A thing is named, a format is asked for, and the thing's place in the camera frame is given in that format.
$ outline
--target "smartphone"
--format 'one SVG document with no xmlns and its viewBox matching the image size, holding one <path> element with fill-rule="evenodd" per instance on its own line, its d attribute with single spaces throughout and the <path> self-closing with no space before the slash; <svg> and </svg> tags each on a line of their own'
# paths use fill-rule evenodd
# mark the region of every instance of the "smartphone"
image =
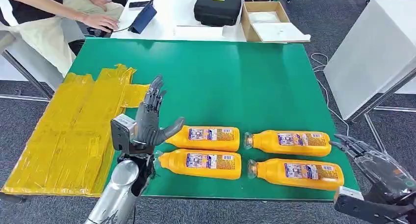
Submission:
<svg viewBox="0 0 416 224">
<path fill-rule="evenodd" d="M 129 8 L 144 7 L 149 1 L 131 2 Z"/>
</svg>

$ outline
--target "white cable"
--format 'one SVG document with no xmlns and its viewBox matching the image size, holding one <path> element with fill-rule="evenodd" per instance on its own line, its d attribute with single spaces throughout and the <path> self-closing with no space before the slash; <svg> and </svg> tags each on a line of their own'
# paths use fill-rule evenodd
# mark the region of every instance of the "white cable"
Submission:
<svg viewBox="0 0 416 224">
<path fill-rule="evenodd" d="M 320 55 L 320 56 L 323 56 L 323 57 L 325 57 L 326 58 L 326 64 L 324 64 L 324 63 L 322 63 L 322 62 L 320 62 L 320 61 L 318 61 L 318 60 L 316 60 L 313 56 L 314 55 Z M 318 53 L 318 52 L 315 52 L 315 53 L 312 53 L 312 55 L 311 55 L 311 59 L 312 60 L 314 60 L 315 62 L 317 62 L 318 64 L 319 64 L 319 66 L 316 66 L 316 67 L 313 67 L 312 68 L 312 70 L 313 70 L 313 72 L 314 73 L 316 73 L 316 72 L 319 72 L 319 71 L 324 71 L 324 68 L 326 67 L 326 65 L 328 64 L 328 61 L 329 61 L 329 59 L 328 59 L 328 57 L 326 56 L 326 55 L 324 55 L 324 54 L 322 54 L 322 53 Z M 321 81 L 319 81 L 319 79 L 318 78 L 316 78 L 316 81 L 318 81 L 318 83 L 319 83 L 319 85 L 321 85 L 321 87 L 324 89 L 324 91 L 325 91 L 325 97 L 326 97 L 326 107 L 328 108 L 328 110 L 329 111 L 331 111 L 336 117 L 338 117 L 338 119 L 339 120 L 341 120 L 341 122 L 343 122 L 346 126 L 347 126 L 347 133 L 346 133 L 346 135 L 347 136 L 349 136 L 349 131 L 350 131 L 350 126 L 347 124 L 347 122 L 346 121 L 344 121 L 337 113 L 335 113 L 335 111 L 333 111 L 331 108 L 329 108 L 329 97 L 328 97 L 328 90 L 324 87 L 324 85 L 321 83 Z"/>
</svg>

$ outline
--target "green tabletop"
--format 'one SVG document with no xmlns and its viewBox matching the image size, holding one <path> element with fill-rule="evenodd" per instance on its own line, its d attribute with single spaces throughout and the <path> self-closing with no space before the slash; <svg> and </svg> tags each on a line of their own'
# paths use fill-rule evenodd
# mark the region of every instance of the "green tabletop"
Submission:
<svg viewBox="0 0 416 224">
<path fill-rule="evenodd" d="M 332 200 L 334 192 L 274 185 L 248 179 L 247 161 L 292 158 L 339 164 L 346 187 L 358 189 L 347 157 L 332 148 L 326 157 L 264 153 L 242 146 L 246 131 L 323 131 L 335 127 L 301 44 L 89 39 L 71 72 L 97 78 L 101 68 L 125 64 L 137 69 L 132 82 L 148 84 L 163 75 L 167 94 L 160 126 L 178 116 L 186 125 L 234 126 L 240 130 L 241 178 L 223 180 L 159 169 L 143 195 L 206 199 Z M 127 109 L 134 118 L 136 109 Z M 174 151 L 170 144 L 156 150 Z M 117 153 L 113 158 L 114 168 Z"/>
</svg>

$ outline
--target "gray carpet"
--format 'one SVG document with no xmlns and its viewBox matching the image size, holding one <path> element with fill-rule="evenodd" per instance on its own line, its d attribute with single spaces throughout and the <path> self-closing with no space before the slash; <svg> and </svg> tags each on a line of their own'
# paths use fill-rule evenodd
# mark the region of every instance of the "gray carpet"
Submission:
<svg viewBox="0 0 416 224">
<path fill-rule="evenodd" d="M 307 53 L 321 52 L 329 57 L 342 42 L 350 27 L 365 7 L 365 0 L 292 0 L 285 6 L 290 20 L 304 33 L 312 35 L 305 44 Z M 325 82 L 322 74 L 318 78 Z M 25 83 L 0 81 L 0 93 L 38 96 L 36 90 Z M 337 109 L 330 96 L 330 106 Z M 416 107 L 414 96 L 396 95 L 386 105 Z M 45 103 L 0 99 L 0 186 L 4 184 L 26 140 L 46 107 Z M 415 176 L 416 114 L 401 112 L 375 112 L 371 117 L 388 152 Z M 338 132 L 345 125 L 334 117 Z M 352 124 L 350 135 L 375 145 L 371 131 L 364 120 Z M 363 191 L 369 182 L 353 165 L 357 181 Z M 33 196 L 25 204 L 0 201 L 0 223 L 4 224 L 67 224 L 83 223 L 96 199 L 82 197 Z M 142 199 L 137 203 L 136 223 L 189 224 L 189 223 L 364 223 L 337 213 L 330 203 L 293 203 L 261 201 L 219 201 L 182 199 Z"/>
</svg>

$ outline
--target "orange plastic bottle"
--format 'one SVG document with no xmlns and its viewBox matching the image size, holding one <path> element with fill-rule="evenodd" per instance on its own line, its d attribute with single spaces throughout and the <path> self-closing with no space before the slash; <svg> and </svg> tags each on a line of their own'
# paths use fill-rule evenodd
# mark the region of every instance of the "orange plastic bottle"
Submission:
<svg viewBox="0 0 416 224">
<path fill-rule="evenodd" d="M 241 175 L 241 156 L 232 152 L 177 149 L 157 159 L 162 168 L 176 174 L 230 180 L 239 179 Z"/>
<path fill-rule="evenodd" d="M 255 162 L 250 159 L 248 177 L 260 177 L 278 185 L 328 191 L 334 191 L 344 184 L 344 176 L 339 165 L 307 160 L 269 159 L 265 162 Z"/>
<path fill-rule="evenodd" d="M 240 146 L 240 131 L 236 127 L 184 125 L 166 142 L 179 148 L 235 152 Z"/>
<path fill-rule="evenodd" d="M 273 131 L 244 134 L 246 149 L 258 148 L 267 153 L 298 154 L 323 157 L 331 152 L 329 136 L 323 132 Z"/>
</svg>

